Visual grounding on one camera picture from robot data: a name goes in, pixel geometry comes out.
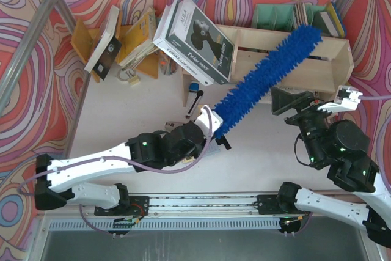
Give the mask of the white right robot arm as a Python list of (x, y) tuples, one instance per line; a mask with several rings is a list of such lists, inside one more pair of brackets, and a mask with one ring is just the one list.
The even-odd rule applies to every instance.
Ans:
[(331, 114), (355, 110), (363, 99), (361, 92), (349, 86), (340, 86), (330, 102), (317, 100), (309, 91), (291, 94), (278, 87), (271, 88), (274, 115), (290, 109), (297, 112), (284, 121), (299, 127), (297, 138), (305, 145), (308, 167), (316, 170), (327, 167), (327, 178), (363, 203), (334, 199), (292, 182), (282, 183), (276, 201), (287, 213), (300, 210), (339, 220), (363, 230), (371, 241), (389, 248), (390, 188), (386, 187), (379, 166), (367, 154), (370, 138), (350, 120), (326, 123)]

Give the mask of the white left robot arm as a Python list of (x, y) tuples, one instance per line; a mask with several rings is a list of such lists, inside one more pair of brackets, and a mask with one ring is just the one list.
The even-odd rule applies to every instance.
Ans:
[(165, 173), (189, 157), (198, 160), (205, 152), (207, 138), (212, 138), (221, 125), (216, 118), (204, 122), (197, 119), (170, 132), (142, 133), (111, 149), (79, 158), (55, 160), (47, 154), (40, 155), (35, 169), (35, 206), (43, 211), (70, 203), (104, 210), (128, 208), (125, 185), (101, 186), (92, 180), (126, 172)]

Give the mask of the blue microfiber duster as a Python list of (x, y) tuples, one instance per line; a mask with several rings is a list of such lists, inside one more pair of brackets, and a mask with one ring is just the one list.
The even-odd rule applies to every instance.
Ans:
[(221, 138), (235, 127), (273, 86), (308, 58), (320, 42), (319, 29), (301, 25), (269, 51), (255, 64), (255, 69), (215, 105), (214, 111), (223, 119), (223, 124), (214, 136)]

